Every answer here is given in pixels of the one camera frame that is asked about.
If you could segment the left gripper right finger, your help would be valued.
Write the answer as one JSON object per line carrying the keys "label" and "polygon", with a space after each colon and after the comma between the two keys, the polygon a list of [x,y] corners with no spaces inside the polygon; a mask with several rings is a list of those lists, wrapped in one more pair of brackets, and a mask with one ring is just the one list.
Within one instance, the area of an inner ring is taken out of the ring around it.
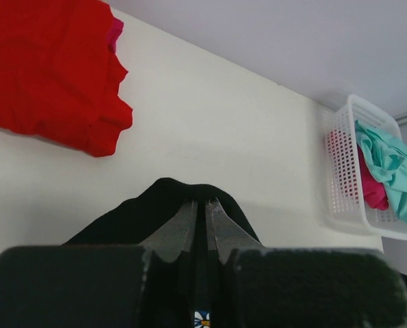
{"label": "left gripper right finger", "polygon": [[212,327],[407,327],[407,288],[375,249],[271,248],[205,206]]}

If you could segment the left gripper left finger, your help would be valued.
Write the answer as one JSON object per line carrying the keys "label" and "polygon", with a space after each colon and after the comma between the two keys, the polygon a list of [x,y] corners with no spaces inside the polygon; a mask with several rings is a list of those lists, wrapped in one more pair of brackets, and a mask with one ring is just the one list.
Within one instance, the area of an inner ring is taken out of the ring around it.
{"label": "left gripper left finger", "polygon": [[0,327],[192,327],[198,205],[137,245],[13,247],[0,254]]}

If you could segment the black daisy t-shirt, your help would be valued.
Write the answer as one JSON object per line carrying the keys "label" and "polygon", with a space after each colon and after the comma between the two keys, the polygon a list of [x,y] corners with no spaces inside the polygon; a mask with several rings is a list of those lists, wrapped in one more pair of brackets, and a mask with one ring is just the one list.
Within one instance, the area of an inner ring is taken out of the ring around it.
{"label": "black daisy t-shirt", "polygon": [[151,301],[147,301],[149,327],[232,327],[233,305],[222,282],[222,272],[207,223],[207,205],[218,201],[235,232],[258,237],[238,203],[223,190],[209,184],[185,184],[160,178],[137,198],[124,201],[67,241],[68,245],[137,245],[161,235],[167,246],[185,229],[190,248],[172,264],[151,275]]}

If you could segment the white plastic basket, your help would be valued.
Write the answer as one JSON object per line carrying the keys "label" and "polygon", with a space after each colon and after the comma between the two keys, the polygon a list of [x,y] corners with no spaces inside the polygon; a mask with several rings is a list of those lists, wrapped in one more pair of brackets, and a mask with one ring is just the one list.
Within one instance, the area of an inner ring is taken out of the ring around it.
{"label": "white plastic basket", "polygon": [[348,96],[346,105],[326,121],[324,147],[329,171],[330,220],[347,233],[407,241],[407,223],[400,221],[391,208],[381,211],[364,201],[354,129],[357,120],[402,138],[397,122],[389,114],[354,94]]}

